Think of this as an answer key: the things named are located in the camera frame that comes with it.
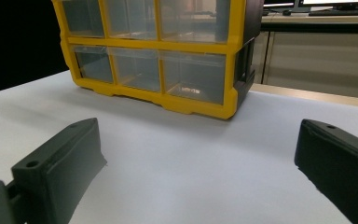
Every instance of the white tabletop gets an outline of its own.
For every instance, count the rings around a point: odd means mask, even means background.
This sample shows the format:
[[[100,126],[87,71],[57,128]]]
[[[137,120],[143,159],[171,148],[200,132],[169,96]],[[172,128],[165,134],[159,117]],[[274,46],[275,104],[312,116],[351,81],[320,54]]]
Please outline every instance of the white tabletop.
[[[294,165],[302,119],[358,136],[358,107],[250,91],[231,120],[77,87],[69,72],[0,91],[0,179],[67,125],[100,124],[108,161],[71,223],[350,223]]]

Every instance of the screw hole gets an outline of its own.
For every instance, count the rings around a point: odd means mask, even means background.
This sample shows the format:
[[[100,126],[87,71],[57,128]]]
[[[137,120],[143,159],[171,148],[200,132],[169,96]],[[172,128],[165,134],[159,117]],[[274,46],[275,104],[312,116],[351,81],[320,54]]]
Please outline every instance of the screw hole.
[[[25,166],[28,167],[28,168],[31,168],[31,167],[36,167],[37,164],[39,164],[38,161],[30,161]]]

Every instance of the black keyboard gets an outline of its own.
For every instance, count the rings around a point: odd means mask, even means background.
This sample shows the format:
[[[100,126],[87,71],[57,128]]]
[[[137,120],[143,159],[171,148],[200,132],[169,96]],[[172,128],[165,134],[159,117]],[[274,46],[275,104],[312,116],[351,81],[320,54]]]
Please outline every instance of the black keyboard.
[[[358,16],[358,9],[312,11],[308,15],[309,16]]]

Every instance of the storage organizer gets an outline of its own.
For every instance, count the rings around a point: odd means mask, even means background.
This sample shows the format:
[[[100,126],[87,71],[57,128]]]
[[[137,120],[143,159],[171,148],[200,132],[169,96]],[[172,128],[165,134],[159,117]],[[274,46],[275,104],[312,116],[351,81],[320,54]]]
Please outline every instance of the storage organizer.
[[[233,116],[253,83],[260,0],[52,0],[78,86]]]

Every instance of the transparent drawer front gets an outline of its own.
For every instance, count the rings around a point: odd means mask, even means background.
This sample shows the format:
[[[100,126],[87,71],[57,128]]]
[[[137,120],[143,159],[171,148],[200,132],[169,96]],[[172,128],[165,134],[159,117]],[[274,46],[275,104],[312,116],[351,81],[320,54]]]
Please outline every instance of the transparent drawer front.
[[[103,37],[98,0],[62,0],[70,35]]]
[[[109,35],[156,39],[154,0],[105,0]]]
[[[223,104],[226,56],[161,51],[168,94]]]
[[[82,77],[113,83],[106,47],[73,46]]]
[[[118,82],[124,86],[159,91],[158,54],[153,49],[111,48]]]
[[[230,0],[160,1],[162,39],[226,43]]]

